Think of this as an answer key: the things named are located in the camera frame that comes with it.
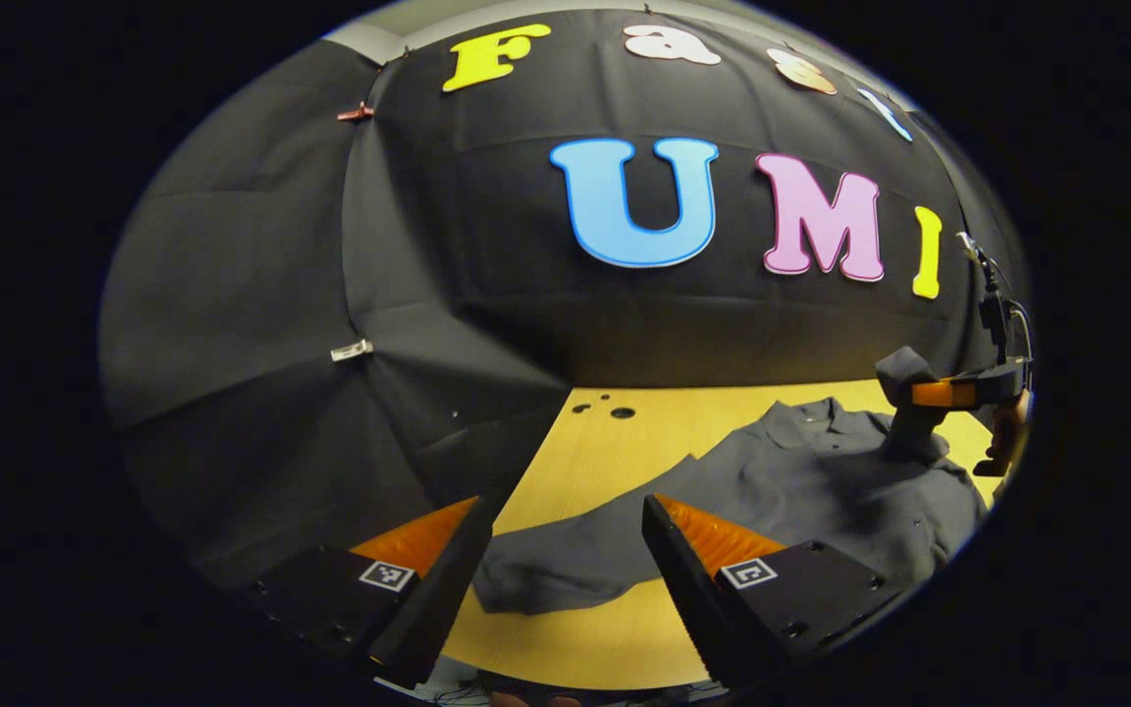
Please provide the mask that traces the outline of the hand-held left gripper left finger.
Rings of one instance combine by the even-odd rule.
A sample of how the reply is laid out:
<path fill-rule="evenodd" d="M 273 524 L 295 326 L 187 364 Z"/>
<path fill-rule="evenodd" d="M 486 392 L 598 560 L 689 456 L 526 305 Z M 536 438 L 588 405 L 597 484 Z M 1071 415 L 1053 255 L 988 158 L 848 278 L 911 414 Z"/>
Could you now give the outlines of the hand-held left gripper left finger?
<path fill-rule="evenodd" d="M 302 649 L 368 680 L 428 681 L 493 537 L 466 498 L 349 549 L 296 552 L 242 584 L 242 603 Z"/>

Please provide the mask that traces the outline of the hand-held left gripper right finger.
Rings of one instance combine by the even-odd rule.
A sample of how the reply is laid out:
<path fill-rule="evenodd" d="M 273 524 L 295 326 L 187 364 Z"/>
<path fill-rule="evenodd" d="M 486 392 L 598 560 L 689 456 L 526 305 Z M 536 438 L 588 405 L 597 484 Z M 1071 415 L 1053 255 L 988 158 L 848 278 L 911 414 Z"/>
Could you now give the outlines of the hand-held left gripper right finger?
<path fill-rule="evenodd" d="M 893 604 L 905 581 L 829 543 L 767 538 L 673 497 L 644 497 L 642 536 L 710 679 L 798 670 Z"/>

